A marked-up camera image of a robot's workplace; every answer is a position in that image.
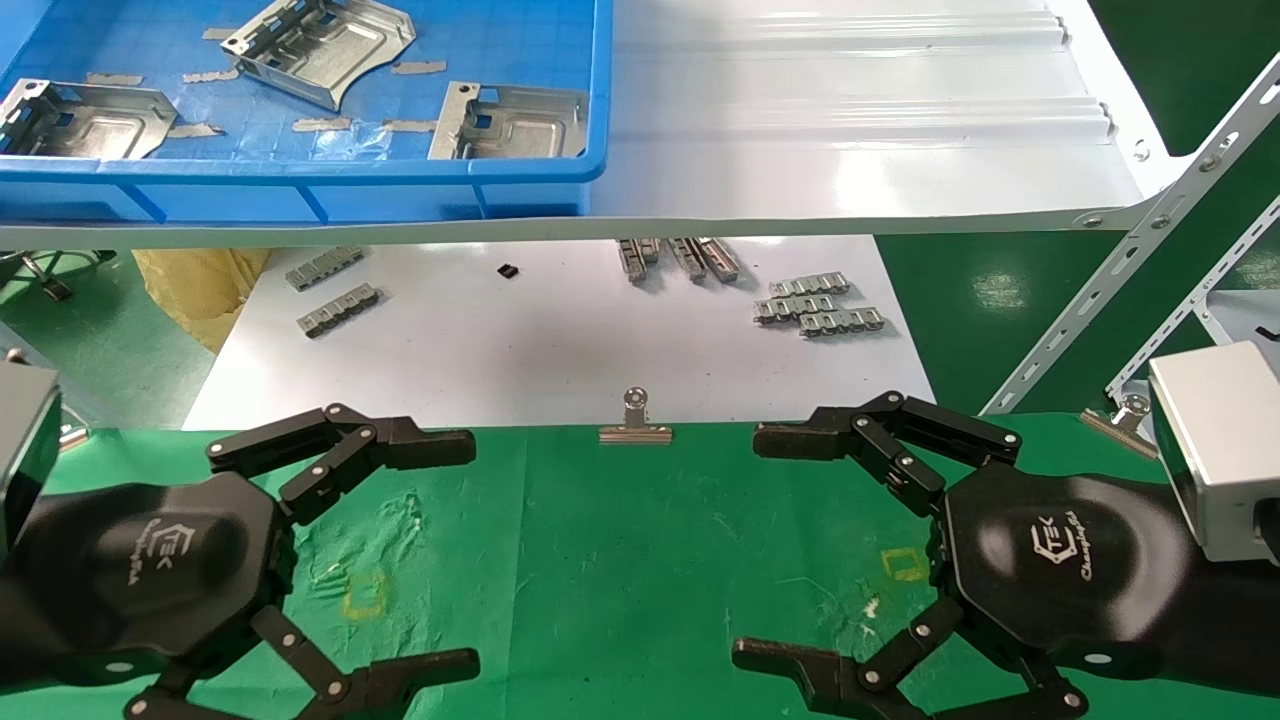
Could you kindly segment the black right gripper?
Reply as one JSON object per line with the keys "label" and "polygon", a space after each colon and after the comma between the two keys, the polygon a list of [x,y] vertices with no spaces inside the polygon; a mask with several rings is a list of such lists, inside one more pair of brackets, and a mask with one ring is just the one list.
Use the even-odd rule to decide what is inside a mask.
{"label": "black right gripper", "polygon": [[[851,459],[916,516],[942,511],[941,579],[955,600],[936,600],[867,661],[733,642],[736,667],[792,680],[815,714],[1080,719],[1088,698],[1052,664],[1117,679],[1213,675],[1212,630],[1193,593],[1206,560],[1166,486],[1005,466],[1018,459],[1019,436],[899,391],[856,407],[817,407],[805,421],[762,423],[751,446],[760,457]],[[943,477],[920,451],[982,469],[945,496]],[[914,705],[901,682],[957,632],[1000,667],[1014,666],[1027,691],[932,714]]]}

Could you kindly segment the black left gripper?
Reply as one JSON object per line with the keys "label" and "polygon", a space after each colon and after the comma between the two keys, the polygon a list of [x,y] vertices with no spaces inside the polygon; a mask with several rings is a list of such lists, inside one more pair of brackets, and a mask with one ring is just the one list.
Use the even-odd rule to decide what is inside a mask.
{"label": "black left gripper", "polygon": [[[127,719],[238,719],[195,705],[196,679],[259,639],[314,692],[297,719],[403,719],[416,694],[476,678],[476,650],[390,659],[342,673],[278,606],[291,591],[296,525],[375,471],[462,466],[471,430],[343,404],[212,442],[219,473],[187,486],[129,483],[36,500],[29,515],[29,684],[111,685],[159,674]],[[253,478],[307,466],[276,501]]]}

